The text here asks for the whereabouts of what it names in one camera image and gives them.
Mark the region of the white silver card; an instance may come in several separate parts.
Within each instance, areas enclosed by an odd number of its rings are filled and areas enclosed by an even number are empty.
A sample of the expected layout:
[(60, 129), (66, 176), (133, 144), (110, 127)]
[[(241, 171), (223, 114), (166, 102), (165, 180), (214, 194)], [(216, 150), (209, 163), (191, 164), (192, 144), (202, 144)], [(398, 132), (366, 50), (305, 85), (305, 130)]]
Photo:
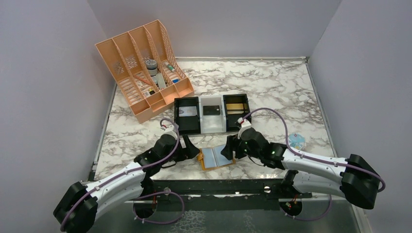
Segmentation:
[(178, 108), (178, 115), (180, 117), (192, 117), (197, 116), (196, 106), (183, 106)]

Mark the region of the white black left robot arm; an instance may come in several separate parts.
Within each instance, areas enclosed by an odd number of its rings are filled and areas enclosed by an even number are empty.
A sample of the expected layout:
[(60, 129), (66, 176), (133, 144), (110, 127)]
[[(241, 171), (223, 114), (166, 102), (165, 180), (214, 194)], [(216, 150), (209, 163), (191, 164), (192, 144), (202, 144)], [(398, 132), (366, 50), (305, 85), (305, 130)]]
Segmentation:
[(150, 177), (169, 161), (192, 159), (200, 153), (187, 136), (183, 139), (185, 147), (181, 146), (179, 136), (163, 134), (152, 148), (138, 155), (122, 170), (87, 185), (81, 182), (72, 184), (53, 212), (60, 223), (60, 230), (86, 233), (95, 220), (127, 200), (174, 195), (167, 189), (157, 192)]

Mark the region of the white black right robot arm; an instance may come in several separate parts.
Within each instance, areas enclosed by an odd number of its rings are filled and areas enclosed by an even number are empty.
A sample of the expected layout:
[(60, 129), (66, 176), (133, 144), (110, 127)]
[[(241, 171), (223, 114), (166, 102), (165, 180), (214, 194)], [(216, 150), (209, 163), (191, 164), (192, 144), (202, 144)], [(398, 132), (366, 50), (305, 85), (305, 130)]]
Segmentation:
[(333, 158), (306, 153), (269, 142), (253, 128), (228, 136), (221, 155), (228, 160), (257, 158), (266, 167), (287, 170), (287, 185), (292, 186), (293, 192), (339, 196), (368, 210), (374, 208), (384, 186), (378, 173), (359, 155)]

